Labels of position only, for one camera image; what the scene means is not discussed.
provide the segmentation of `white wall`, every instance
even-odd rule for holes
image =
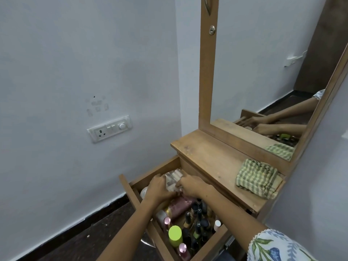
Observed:
[[[198,129],[201,0],[175,0],[181,132]]]
[[[219,0],[212,120],[235,121],[293,89],[325,0]]]
[[[348,77],[266,221],[319,260],[348,256],[347,96]]]
[[[175,154],[177,61],[174,0],[0,0],[0,260]],[[92,144],[87,128],[126,114],[133,129]]]

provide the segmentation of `lace trim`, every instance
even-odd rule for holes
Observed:
[[[253,249],[252,249],[253,242],[254,242],[255,239],[258,238],[261,234],[263,234],[263,233],[265,233],[265,232],[267,232],[267,231],[273,231],[273,232],[274,232],[274,231],[276,231],[276,230],[274,230],[274,229],[269,229],[269,228],[268,228],[268,229],[265,229],[265,230],[259,232],[257,235],[254,236],[254,238],[251,240],[251,242],[250,242],[250,244],[249,244],[249,247],[248,247],[248,253],[247,253],[248,259],[247,259],[247,261],[252,261],[252,260],[250,259],[249,252],[250,252],[250,253],[253,252]]]

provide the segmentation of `keyhole lock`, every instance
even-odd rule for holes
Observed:
[[[209,28],[209,34],[210,34],[210,35],[214,35],[214,34],[215,34],[215,31],[216,31],[215,26],[211,26],[211,27]]]

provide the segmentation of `person's left hand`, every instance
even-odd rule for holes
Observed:
[[[166,189],[166,177],[164,175],[155,175],[146,191],[144,200],[149,202],[153,207],[157,207],[165,200],[176,197],[178,193],[175,191],[168,191]]]
[[[260,135],[277,135],[279,131],[279,125],[265,125],[262,123],[253,129],[253,132]]]

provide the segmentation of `power socket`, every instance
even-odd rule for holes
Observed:
[[[110,136],[127,131],[131,128],[132,123],[130,121],[130,117],[127,115],[122,118],[109,121],[105,124],[92,127],[90,129],[87,129],[87,131],[91,136],[93,142],[96,143]]]

